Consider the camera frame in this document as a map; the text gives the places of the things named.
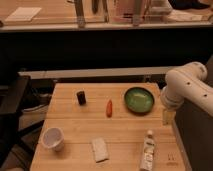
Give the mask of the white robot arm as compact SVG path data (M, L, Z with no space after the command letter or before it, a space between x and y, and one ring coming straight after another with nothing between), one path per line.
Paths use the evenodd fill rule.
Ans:
M191 101L213 117L213 87L205 83L207 68L200 62L190 62L169 70L165 75L166 86L160 99L164 105L163 124L170 125L184 100Z

